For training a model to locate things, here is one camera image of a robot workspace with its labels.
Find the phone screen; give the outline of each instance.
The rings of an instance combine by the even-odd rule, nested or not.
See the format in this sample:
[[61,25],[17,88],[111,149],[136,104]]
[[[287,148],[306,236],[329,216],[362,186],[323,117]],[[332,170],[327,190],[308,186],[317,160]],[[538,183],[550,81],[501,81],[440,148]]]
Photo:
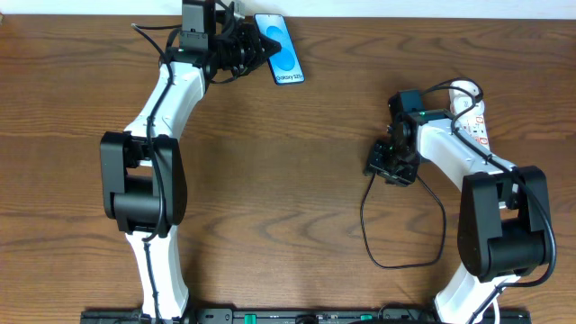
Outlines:
[[260,33],[282,45],[282,50],[268,59],[276,84],[280,86],[304,82],[304,74],[284,18],[280,14],[255,14],[254,19]]

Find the wooden table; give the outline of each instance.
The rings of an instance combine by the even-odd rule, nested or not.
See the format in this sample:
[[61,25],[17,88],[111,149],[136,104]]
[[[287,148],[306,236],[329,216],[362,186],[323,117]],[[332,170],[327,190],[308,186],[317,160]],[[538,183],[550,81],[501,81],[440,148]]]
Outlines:
[[[130,23],[178,20],[4,18],[1,322],[77,323],[87,308],[142,302],[131,247],[104,216],[98,143],[136,117],[158,79],[158,55]],[[390,122],[390,96],[468,76],[485,89],[492,150],[545,171],[558,239],[550,282],[508,290],[500,303],[527,307],[534,323],[576,321],[575,23],[287,22],[306,82],[276,86],[262,67],[212,85],[180,142],[188,208],[179,245],[193,298],[239,308],[428,302],[460,263],[460,194],[436,167],[423,166],[420,174],[447,208],[445,254],[428,268],[383,271],[362,241],[362,170]],[[164,42],[165,32],[152,34]],[[431,95],[427,108],[446,107],[447,97]],[[381,262],[436,253],[440,211],[419,184],[396,188],[377,179],[366,218]]]

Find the black metal base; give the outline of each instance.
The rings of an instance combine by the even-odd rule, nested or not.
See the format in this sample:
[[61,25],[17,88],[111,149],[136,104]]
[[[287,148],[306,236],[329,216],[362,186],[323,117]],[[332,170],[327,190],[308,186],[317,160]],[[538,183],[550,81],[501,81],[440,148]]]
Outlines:
[[[386,308],[378,310],[230,310],[199,309],[196,316],[164,320],[166,324],[351,324],[366,320],[366,324],[379,323],[440,323],[429,310],[414,308]],[[494,313],[487,310],[482,324],[492,324]],[[155,321],[142,317],[140,310],[84,311],[80,324],[128,324]],[[531,324],[530,313],[525,310],[501,310],[501,324]]]

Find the white wall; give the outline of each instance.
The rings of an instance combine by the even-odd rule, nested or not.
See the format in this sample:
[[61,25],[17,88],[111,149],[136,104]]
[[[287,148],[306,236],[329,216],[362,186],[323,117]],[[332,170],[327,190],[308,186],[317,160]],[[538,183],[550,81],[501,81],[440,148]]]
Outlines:
[[[0,0],[0,12],[179,15],[181,3],[181,0]],[[576,0],[245,0],[245,4],[248,15],[576,19]]]

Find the green connector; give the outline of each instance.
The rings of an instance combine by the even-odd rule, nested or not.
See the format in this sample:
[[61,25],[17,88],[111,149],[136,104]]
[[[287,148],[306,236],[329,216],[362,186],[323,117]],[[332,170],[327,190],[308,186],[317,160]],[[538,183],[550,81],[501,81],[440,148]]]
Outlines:
[[244,324],[256,324],[256,315],[254,314],[244,315]]

